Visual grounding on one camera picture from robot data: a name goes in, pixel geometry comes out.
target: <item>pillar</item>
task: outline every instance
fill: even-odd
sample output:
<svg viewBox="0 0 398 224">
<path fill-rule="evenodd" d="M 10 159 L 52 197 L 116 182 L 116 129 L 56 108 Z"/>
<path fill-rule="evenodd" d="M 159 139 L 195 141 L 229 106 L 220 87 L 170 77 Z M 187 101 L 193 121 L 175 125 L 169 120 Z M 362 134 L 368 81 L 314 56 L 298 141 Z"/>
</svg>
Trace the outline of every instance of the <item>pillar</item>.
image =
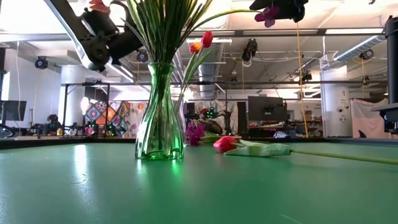
<svg viewBox="0 0 398 224">
<path fill-rule="evenodd" d="M 83 83 L 86 81 L 87 69 L 83 66 L 64 65 L 61 70 L 61 84 L 66 83 Z M 85 88 L 83 86 L 69 86 L 67 98 L 67 110 L 65 117 L 65 125 L 72 125 L 77 122 L 78 125 L 83 125 L 83 113 L 81 111 L 80 103 L 85 96 Z M 63 123 L 63 111 L 65 102 L 65 87 L 61 86 L 60 100 L 58 105 L 58 119 Z"/>
<path fill-rule="evenodd" d="M 321 81 L 347 80 L 347 66 L 322 70 Z M 347 84 L 322 84 L 323 137 L 352 137 L 351 105 Z"/>
</svg>

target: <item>computer monitor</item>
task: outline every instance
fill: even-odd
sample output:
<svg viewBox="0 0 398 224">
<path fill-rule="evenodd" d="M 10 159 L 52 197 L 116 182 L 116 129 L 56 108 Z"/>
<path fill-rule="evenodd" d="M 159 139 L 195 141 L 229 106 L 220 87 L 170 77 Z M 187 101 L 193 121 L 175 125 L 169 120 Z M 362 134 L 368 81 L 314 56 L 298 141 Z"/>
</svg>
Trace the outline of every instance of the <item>computer monitor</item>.
<svg viewBox="0 0 398 224">
<path fill-rule="evenodd" d="M 25 116 L 26 109 L 26 101 L 17 100 L 7 100 L 0 101 L 0 108 L 2 108 L 1 112 L 1 121 L 23 121 Z"/>
<path fill-rule="evenodd" d="M 285 121 L 286 109 L 283 98 L 249 96 L 250 121 Z"/>
</svg>

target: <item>ceiling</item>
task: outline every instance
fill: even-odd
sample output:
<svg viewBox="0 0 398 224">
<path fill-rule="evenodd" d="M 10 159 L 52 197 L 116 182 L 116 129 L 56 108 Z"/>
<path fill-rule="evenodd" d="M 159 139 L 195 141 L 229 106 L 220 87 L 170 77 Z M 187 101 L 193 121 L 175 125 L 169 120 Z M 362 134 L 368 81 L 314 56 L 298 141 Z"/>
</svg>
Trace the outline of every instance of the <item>ceiling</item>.
<svg viewBox="0 0 398 224">
<path fill-rule="evenodd" d="M 75 13 L 80 15 L 83 8 L 88 5 L 88 1 L 71 0 L 69 1 Z M 398 2 L 396 0 L 376 0 L 373 5 L 368 4 L 368 0 L 309 0 L 305 5 L 305 18 L 299 22 L 300 29 L 318 28 L 348 28 L 348 27 L 382 27 L 388 16 L 398 16 Z M 232 0 L 232 9 L 248 9 L 252 1 Z M 124 12 L 119 7 L 112 7 L 111 17 L 116 24 L 121 24 L 120 17 L 124 17 Z M 65 33 L 65 29 L 52 14 L 43 0 L 2 0 L 0 13 L 0 28 L 15 33 Z M 295 29 L 296 24 L 291 20 L 276 21 L 271 29 Z M 254 20 L 254 14 L 240 13 L 229 17 L 228 29 L 232 30 L 251 30 L 266 29 L 264 24 Z M 337 52 L 344 52 L 360 42 L 366 40 L 366 36 L 349 37 L 325 37 L 325 52 L 332 58 Z M 257 37 L 258 51 L 250 67 L 243 67 L 240 58 L 243 48 L 246 46 L 247 38 L 231 38 L 231 44 L 225 44 L 223 57 L 220 65 L 219 80 L 229 80 L 232 72 L 236 72 L 238 81 L 281 81 L 294 78 L 292 74 L 299 67 L 298 48 L 296 37 Z M 56 42 L 29 42 L 39 52 L 51 52 L 58 50 L 61 56 L 51 54 L 50 60 L 58 64 L 78 63 L 75 58 L 65 58 L 67 53 L 74 51 L 74 46 L 70 41 Z M 386 73 L 386 42 L 373 48 L 375 58 L 362 65 L 354 60 L 347 61 L 349 78 L 361 78 L 363 75 L 377 75 Z M 323 37 L 300 37 L 300 49 L 303 53 L 301 63 L 308 62 L 313 58 L 323 55 Z M 182 61 L 187 64 L 190 57 L 188 44 L 184 44 L 180 53 Z M 134 53 L 128 57 L 134 61 Z M 146 65 L 140 65 L 140 71 L 145 71 Z M 320 70 L 318 60 L 314 61 L 310 69 Z M 141 74 L 142 77 L 149 76 L 147 72 Z M 383 79 L 383 75 L 373 76 L 374 79 Z M 244 88 L 272 88 L 270 85 L 245 85 Z M 279 88 L 288 88 L 291 85 L 279 85 Z M 380 91 L 383 86 L 375 86 L 375 91 Z M 232 88 L 241 89 L 243 86 L 235 85 Z"/>
</svg>

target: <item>table surface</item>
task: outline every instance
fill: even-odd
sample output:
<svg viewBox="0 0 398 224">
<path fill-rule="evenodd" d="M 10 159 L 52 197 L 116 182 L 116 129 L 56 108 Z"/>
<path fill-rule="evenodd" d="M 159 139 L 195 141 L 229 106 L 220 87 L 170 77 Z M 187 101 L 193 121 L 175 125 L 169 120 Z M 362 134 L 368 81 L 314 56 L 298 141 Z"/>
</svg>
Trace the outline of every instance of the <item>table surface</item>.
<svg viewBox="0 0 398 224">
<path fill-rule="evenodd" d="M 398 149 L 292 149 L 398 159 Z M 317 156 L 140 161 L 133 144 L 0 151 L 0 223 L 396 223 L 398 166 Z"/>
</svg>

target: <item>green glass vase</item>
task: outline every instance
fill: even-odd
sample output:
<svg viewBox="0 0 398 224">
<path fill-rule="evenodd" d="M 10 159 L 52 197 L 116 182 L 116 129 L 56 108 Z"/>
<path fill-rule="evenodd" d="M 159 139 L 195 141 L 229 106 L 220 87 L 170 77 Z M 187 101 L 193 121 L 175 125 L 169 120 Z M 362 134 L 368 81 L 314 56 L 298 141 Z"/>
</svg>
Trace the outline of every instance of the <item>green glass vase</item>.
<svg viewBox="0 0 398 224">
<path fill-rule="evenodd" d="M 147 109 L 138 128 L 136 158 L 181 159 L 182 133 L 170 95 L 170 77 L 174 66 L 168 63 L 151 63 L 148 67 L 152 75 L 152 88 Z"/>
</svg>

